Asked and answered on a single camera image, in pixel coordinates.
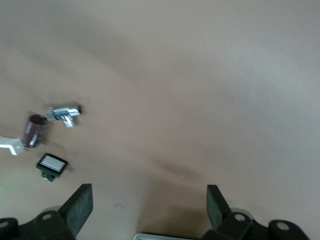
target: white plastic bracket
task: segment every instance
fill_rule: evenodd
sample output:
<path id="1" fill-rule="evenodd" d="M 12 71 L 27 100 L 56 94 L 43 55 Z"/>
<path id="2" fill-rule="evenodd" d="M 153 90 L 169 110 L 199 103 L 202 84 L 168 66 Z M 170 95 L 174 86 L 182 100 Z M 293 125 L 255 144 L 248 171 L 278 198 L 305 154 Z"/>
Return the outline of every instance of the white plastic bracket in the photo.
<path id="1" fill-rule="evenodd" d="M 10 149 L 12 155 L 19 155 L 25 150 L 21 139 L 4 136 L 0 136 L 0 148 Z"/>

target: silver bolt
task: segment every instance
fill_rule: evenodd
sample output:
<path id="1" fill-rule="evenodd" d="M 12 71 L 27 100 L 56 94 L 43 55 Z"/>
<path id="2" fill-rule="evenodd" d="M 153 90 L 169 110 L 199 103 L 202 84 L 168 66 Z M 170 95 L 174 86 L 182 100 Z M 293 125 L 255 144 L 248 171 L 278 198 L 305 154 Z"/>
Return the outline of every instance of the silver bolt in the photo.
<path id="1" fill-rule="evenodd" d="M 43 220 L 47 220 L 47 219 L 49 219 L 49 218 L 51 218 L 51 217 L 52 217 L 52 215 L 49 213 L 49 214 L 44 215 L 44 216 L 42 217 L 42 219 L 43 219 Z"/>
<path id="2" fill-rule="evenodd" d="M 7 221 L 0 223 L 0 229 L 6 227 L 8 224 L 9 223 Z"/>
<path id="3" fill-rule="evenodd" d="M 277 222 L 276 226 L 283 231 L 288 231 L 290 229 L 290 227 L 282 221 Z"/>
<path id="4" fill-rule="evenodd" d="M 234 215 L 234 218 L 240 222 L 243 222 L 244 220 L 246 220 L 245 216 L 243 216 L 242 214 L 239 214 L 239 213 Z"/>

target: screw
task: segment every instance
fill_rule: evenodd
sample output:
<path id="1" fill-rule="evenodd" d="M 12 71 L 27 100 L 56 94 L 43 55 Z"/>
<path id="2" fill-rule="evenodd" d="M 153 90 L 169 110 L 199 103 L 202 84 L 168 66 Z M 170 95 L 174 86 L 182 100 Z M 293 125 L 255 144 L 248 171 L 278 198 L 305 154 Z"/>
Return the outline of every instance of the screw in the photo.
<path id="1" fill-rule="evenodd" d="M 290 227 L 282 221 L 277 222 L 276 226 L 283 231 L 288 231 L 290 229 Z"/>
<path id="2" fill-rule="evenodd" d="M 243 222 L 244 220 L 246 220 L 245 216 L 243 216 L 242 214 L 239 214 L 239 213 L 234 215 L 234 218 L 240 222 Z"/>
<path id="3" fill-rule="evenodd" d="M 0 223 L 0 229 L 6 227 L 8 224 L 9 223 L 7 221 Z"/>
<path id="4" fill-rule="evenodd" d="M 44 215 L 44 216 L 42 217 L 42 219 L 43 219 L 43 220 L 47 220 L 47 219 L 49 219 L 49 218 L 51 218 L 51 217 L 52 217 L 52 215 L 49 213 L 49 214 Z"/>

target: beige surface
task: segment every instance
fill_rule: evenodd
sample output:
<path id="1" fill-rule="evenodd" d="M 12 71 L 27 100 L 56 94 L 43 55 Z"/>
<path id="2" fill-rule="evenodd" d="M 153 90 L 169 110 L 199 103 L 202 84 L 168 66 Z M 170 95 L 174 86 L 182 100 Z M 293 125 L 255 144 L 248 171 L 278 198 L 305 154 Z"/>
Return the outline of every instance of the beige surface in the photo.
<path id="1" fill-rule="evenodd" d="M 267 224 L 320 229 L 316 0 L 0 2 L 0 136 L 77 101 L 79 125 L 0 149 L 0 216 L 24 223 L 92 183 L 79 240 L 199 238 L 206 185 Z M 53 183 L 43 153 L 70 162 Z"/>

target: dark cylindrical capacitor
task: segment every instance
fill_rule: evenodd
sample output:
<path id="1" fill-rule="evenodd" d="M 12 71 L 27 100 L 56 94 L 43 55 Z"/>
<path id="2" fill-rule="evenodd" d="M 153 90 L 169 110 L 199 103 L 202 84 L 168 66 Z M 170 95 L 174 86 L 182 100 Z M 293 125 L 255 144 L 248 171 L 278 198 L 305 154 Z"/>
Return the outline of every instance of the dark cylindrical capacitor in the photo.
<path id="1" fill-rule="evenodd" d="M 26 148 L 37 147 L 45 133 L 48 119 L 40 114 L 31 115 L 22 142 Z"/>

